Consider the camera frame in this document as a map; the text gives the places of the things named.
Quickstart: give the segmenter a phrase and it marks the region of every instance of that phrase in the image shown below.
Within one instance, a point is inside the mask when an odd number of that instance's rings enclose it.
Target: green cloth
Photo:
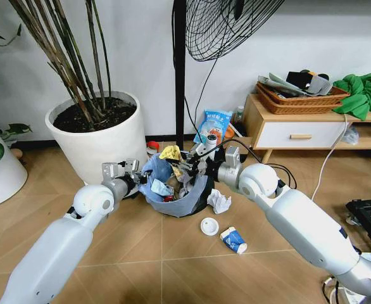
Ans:
[[[340,114],[349,113],[364,121],[368,111],[371,111],[371,74],[350,74],[343,80],[335,81],[333,85],[351,94],[342,100],[342,106],[333,110]]]

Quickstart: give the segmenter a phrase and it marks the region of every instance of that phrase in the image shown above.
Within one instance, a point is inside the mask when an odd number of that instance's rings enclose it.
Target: fan pole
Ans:
[[[186,0],[174,0],[175,136],[184,149],[184,86],[186,84]]]

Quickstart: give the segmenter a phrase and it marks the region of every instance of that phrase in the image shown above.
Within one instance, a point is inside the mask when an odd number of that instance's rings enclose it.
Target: drawer handle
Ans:
[[[291,134],[289,136],[290,139],[311,139],[311,134]]]

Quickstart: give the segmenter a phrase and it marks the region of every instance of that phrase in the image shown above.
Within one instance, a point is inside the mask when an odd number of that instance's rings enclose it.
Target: wooden floor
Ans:
[[[298,189],[310,195],[326,153],[274,151],[270,162],[287,165]],[[27,183],[0,204],[0,297],[15,265],[83,186],[58,148],[29,151],[24,160]],[[326,272],[306,263],[254,203],[222,184],[217,189],[232,196],[230,210],[220,215],[207,207],[173,218],[154,211],[141,195],[123,201],[96,229],[91,248],[53,303],[323,303]],[[315,201],[342,223],[354,244],[371,251],[366,234],[344,221],[344,205],[357,198],[371,199],[371,159],[335,151]],[[247,252],[236,255],[218,235],[205,236],[199,228],[204,217],[217,219],[220,232],[235,226]]]

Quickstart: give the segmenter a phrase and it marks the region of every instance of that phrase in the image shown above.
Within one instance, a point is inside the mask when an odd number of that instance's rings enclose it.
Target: blue package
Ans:
[[[235,227],[229,227],[220,235],[220,239],[225,245],[234,252],[241,254],[248,248],[241,235],[236,231]]]
[[[204,121],[198,128],[203,144],[206,142],[206,138],[210,134],[217,136],[217,144],[222,142],[232,114],[233,112],[231,111],[205,110]],[[194,142],[200,143],[198,134],[196,134]]]

